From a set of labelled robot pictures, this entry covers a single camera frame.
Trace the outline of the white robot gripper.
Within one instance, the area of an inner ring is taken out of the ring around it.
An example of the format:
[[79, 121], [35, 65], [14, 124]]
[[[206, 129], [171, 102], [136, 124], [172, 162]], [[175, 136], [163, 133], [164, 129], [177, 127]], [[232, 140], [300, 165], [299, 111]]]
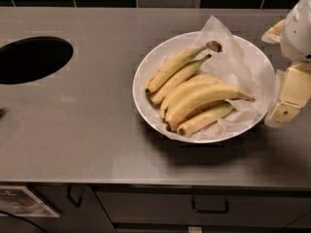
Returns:
[[279, 44], [294, 62], [286, 71], [277, 70], [274, 97], [264, 123], [279, 128], [293, 121], [311, 99], [311, 0], [299, 0], [288, 13], [261, 37], [267, 44]]

